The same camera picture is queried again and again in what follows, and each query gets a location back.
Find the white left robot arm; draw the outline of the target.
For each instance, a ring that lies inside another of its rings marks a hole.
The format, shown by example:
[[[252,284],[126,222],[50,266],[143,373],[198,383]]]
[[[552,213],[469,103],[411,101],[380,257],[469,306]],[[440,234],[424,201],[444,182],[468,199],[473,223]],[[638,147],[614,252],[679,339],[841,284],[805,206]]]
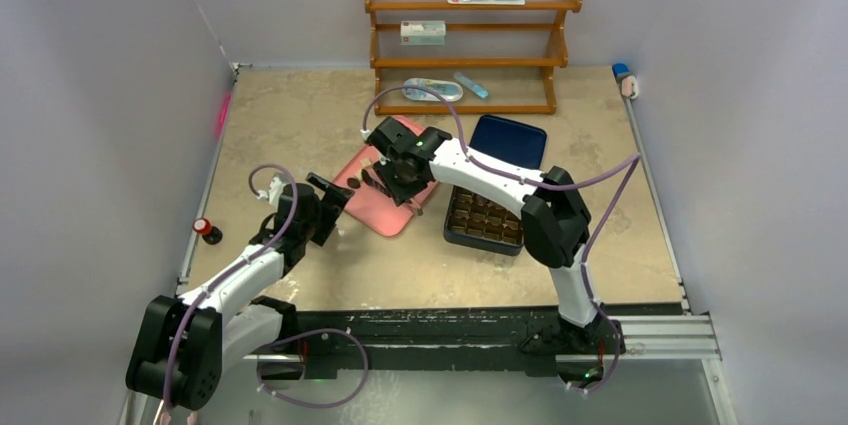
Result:
[[[264,346],[284,354],[297,344],[295,306],[261,292],[297,265],[308,244],[327,241],[354,193],[313,173],[297,182],[283,168],[267,189],[251,191],[273,213],[212,278],[147,305],[125,375],[128,389],[168,408],[198,411],[243,357]]]

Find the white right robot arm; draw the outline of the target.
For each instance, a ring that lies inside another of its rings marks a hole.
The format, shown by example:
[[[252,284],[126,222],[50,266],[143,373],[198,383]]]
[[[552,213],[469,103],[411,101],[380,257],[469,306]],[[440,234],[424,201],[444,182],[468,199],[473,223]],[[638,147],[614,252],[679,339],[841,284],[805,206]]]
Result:
[[[597,309],[579,264],[588,250],[591,215],[565,170],[515,167],[469,148],[446,131],[428,127],[415,133],[392,117],[373,130],[362,130],[361,136],[378,152],[374,169],[395,205],[439,182],[481,196],[519,218],[525,250],[550,270],[564,344],[584,352],[599,341]]]

